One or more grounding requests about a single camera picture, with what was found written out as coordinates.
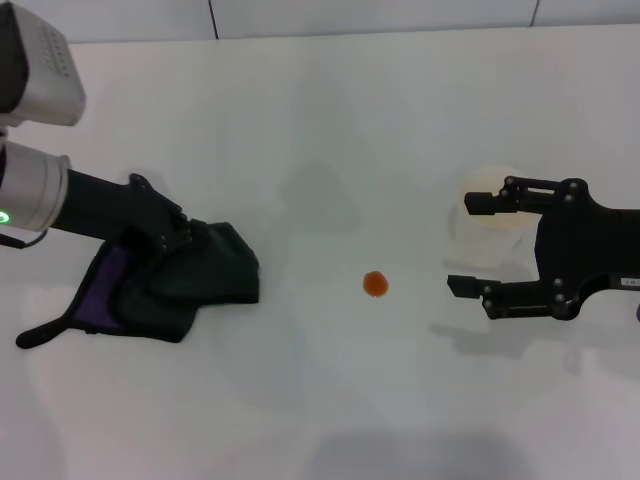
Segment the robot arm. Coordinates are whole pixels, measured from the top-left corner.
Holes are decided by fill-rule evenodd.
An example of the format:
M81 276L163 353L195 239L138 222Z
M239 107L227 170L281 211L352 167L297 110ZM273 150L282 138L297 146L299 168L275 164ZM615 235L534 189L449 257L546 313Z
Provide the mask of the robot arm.
M70 169L69 159L7 140L24 120L75 125L85 94L64 36L31 12L0 5L0 222L34 232L57 228L107 241L126 239L155 255L189 241L181 208L132 175L117 185ZM0 244L24 242L0 235Z
M500 283L450 275L456 297L479 298L491 319L552 316L571 320L601 290L640 290L640 210L596 203L584 180L562 182L507 177L499 194L470 192L470 215L540 215L535 255L540 279Z

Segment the white table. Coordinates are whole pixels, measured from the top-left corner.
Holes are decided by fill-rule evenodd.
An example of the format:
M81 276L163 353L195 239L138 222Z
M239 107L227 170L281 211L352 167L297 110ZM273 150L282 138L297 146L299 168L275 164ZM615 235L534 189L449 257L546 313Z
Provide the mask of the white table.
M178 345L69 331L23 352L98 242L0 251L0 476L637 478L640 296L492 323L443 261L475 166L640 207L639 45L622 26L74 47L81 125L13 140L232 222L262 302L202 310Z

